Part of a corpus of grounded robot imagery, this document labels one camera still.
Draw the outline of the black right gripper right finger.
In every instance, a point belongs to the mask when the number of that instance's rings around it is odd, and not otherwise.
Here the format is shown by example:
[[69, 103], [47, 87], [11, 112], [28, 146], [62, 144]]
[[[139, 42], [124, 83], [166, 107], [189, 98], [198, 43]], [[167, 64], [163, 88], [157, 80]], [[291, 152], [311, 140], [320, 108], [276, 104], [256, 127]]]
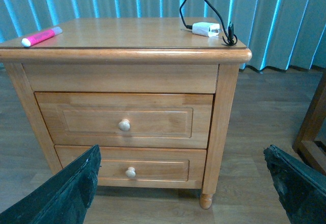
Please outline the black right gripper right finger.
[[291, 223], [325, 223], [325, 176], [275, 145], [263, 151]]

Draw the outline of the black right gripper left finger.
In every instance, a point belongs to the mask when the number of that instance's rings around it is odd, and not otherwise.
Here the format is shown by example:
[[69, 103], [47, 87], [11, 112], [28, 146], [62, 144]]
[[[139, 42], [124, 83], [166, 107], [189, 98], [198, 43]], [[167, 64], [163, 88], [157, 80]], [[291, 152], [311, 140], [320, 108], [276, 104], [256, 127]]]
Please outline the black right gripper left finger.
[[2, 212], [1, 223], [83, 223], [97, 190], [100, 163], [95, 145]]

